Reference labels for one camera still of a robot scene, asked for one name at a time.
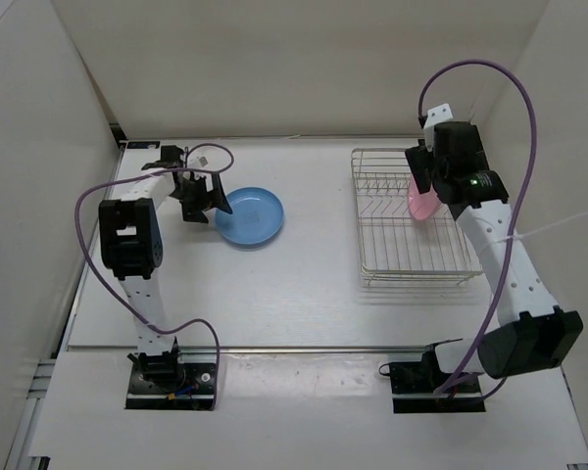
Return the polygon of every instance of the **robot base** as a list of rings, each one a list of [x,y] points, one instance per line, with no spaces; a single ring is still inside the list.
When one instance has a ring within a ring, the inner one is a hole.
[[[214,371],[216,365],[208,362],[181,364],[185,379],[172,389],[162,389],[142,378],[139,367],[133,364],[126,392],[126,409],[177,409],[208,411],[214,403]],[[183,394],[170,399],[175,391],[193,386],[191,395]]]
[[[426,356],[427,353],[422,362],[390,362],[394,413],[475,413],[486,410],[476,378],[461,383],[446,397],[434,396],[435,388],[451,374],[432,371],[427,366]]]

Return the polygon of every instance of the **purple cable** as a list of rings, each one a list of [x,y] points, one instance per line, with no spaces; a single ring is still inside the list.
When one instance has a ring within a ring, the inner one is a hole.
[[[125,306],[126,309],[128,309],[128,311],[130,311],[139,321],[141,321],[144,325],[146,325],[146,327],[150,328],[152,331],[154,331],[155,333],[160,334],[160,335],[173,335],[174,333],[178,333],[179,331],[187,328],[190,325],[193,325],[194,323],[202,323],[207,328],[209,328],[212,335],[214,336],[214,343],[216,344],[216,365],[214,367],[214,370],[215,370],[215,373],[214,373],[214,401],[211,406],[211,409],[214,409],[216,407],[216,400],[218,398],[217,384],[218,384],[218,371],[219,371],[219,367],[220,367],[221,345],[220,345],[220,339],[218,338],[218,334],[216,333],[216,330],[214,329],[212,324],[203,318],[194,318],[189,321],[186,321],[185,323],[183,323],[180,326],[177,326],[176,328],[172,328],[171,330],[163,330],[163,329],[159,328],[157,325],[153,325],[152,323],[149,323],[148,320],[141,313],[139,313],[139,311],[137,311],[135,308],[133,308],[133,306],[131,304],[129,304],[127,301],[125,301],[123,299],[123,297],[120,294],[118,294],[118,292],[111,286],[111,284],[109,284],[105,280],[103,275],[100,273],[100,271],[98,270],[98,268],[94,264],[94,261],[91,258],[91,255],[89,254],[89,250],[87,249],[87,243],[85,242],[85,238],[82,234],[82,226],[80,224],[80,207],[82,206],[83,201],[91,193],[98,191],[100,189],[109,188],[111,186],[116,186],[119,184],[134,183],[137,181],[142,181],[144,179],[148,179],[150,177],[159,176],[161,174],[166,174],[166,173],[184,173],[186,171],[193,171],[196,173],[220,174],[223,171],[227,171],[235,163],[235,157],[233,157],[233,154],[231,153],[231,151],[220,144],[210,144],[210,143],[198,144],[198,145],[192,147],[190,150],[188,150],[187,153],[185,154],[185,157],[188,158],[190,156],[190,154],[192,154],[195,150],[198,150],[202,147],[216,147],[216,148],[224,150],[225,152],[228,153],[228,156],[230,157],[230,162],[225,167],[218,169],[218,170],[210,170],[210,169],[202,169],[202,168],[194,169],[194,168],[186,168],[186,167],[184,167],[184,168],[166,168],[166,169],[161,169],[159,171],[153,171],[152,173],[149,173],[149,174],[135,176],[133,178],[118,179],[116,181],[109,181],[107,183],[101,183],[96,186],[93,186],[93,187],[89,188],[88,190],[86,190],[84,193],[82,193],[78,197],[78,200],[76,201],[76,206],[74,207],[74,225],[76,227],[76,237],[78,238],[78,244],[80,245],[80,250],[82,251],[82,254],[85,258],[85,262],[87,263],[87,266],[89,266],[89,270],[94,274],[94,276],[96,276],[96,278],[98,279],[98,281],[100,281],[102,286],[105,289],[107,289],[107,291],[109,291],[109,293],[118,302],[120,302],[120,304]]]
[[[509,71],[505,67],[503,67],[495,62],[492,62],[492,61],[487,61],[487,60],[483,60],[483,59],[467,59],[465,61],[459,61],[459,62],[455,62],[455,63],[450,64],[449,66],[447,66],[444,69],[435,73],[431,78],[429,78],[427,80],[424,87],[422,88],[422,91],[420,92],[420,97],[418,98],[418,116],[419,117],[422,117],[422,102],[424,101],[424,95],[427,92],[427,90],[429,89],[429,87],[431,86],[431,84],[436,80],[436,78],[438,78],[443,73],[446,73],[447,71],[451,71],[452,69],[456,69],[457,67],[462,67],[462,66],[485,66],[485,67],[489,67],[490,69],[494,69],[495,71],[499,71],[500,73],[505,75],[507,78],[509,78],[512,81],[512,83],[515,85],[515,87],[520,92],[520,95],[522,96],[522,100],[524,101],[525,106],[527,108],[527,113],[529,114],[529,127],[530,127],[530,133],[531,133],[529,162],[527,163],[527,170],[525,172],[524,179],[522,180],[522,185],[520,186],[520,191],[518,192],[518,198],[517,198],[516,203],[514,204],[514,208],[512,210],[512,218],[510,219],[510,226],[508,227],[508,237],[512,237],[514,235],[516,222],[518,220],[518,214],[520,213],[520,207],[522,206],[522,201],[524,200],[525,194],[527,193],[527,188],[529,187],[529,182],[531,181],[531,175],[533,173],[533,168],[536,163],[536,150],[538,147],[538,135],[537,135],[538,131],[537,131],[537,125],[536,125],[536,113],[533,109],[533,105],[531,104],[531,99],[529,98],[529,94],[527,93],[527,90],[522,85],[522,83],[520,83],[520,80],[518,80],[518,78],[511,71]],[[474,337],[474,340],[472,341],[472,344],[470,345],[470,348],[468,348],[468,351],[466,352],[464,358],[462,359],[462,361],[460,362],[458,367],[455,369],[453,374],[451,374],[451,376],[447,379],[447,381],[444,384],[442,384],[440,387],[438,387],[435,390],[436,394],[443,394],[448,389],[455,386],[458,378],[460,377],[460,374],[462,374],[462,372],[464,371],[464,368],[466,367],[466,365],[470,361],[470,358],[475,353],[475,351],[477,351],[477,348],[479,347],[481,340],[483,340],[483,337],[486,334],[486,329],[488,328],[488,325],[492,321],[492,317],[494,316],[494,313],[497,309],[497,305],[499,304],[499,300],[501,299],[501,295],[503,294],[503,287],[505,285],[506,278],[508,277],[508,271],[510,269],[510,261],[512,259],[513,245],[514,245],[514,239],[508,238],[506,241],[506,252],[505,252],[504,259],[503,259],[503,266],[501,267],[501,276],[499,277],[499,282],[498,282],[497,288],[494,292],[492,302],[490,304],[490,307],[488,308],[488,312],[486,313],[485,318],[483,319],[483,323],[479,327],[479,331],[477,332],[476,336]],[[505,381],[501,381],[501,383],[499,383],[499,385],[493,391],[491,391],[486,397],[491,397],[492,395],[494,395],[503,386],[504,383],[505,383]]]

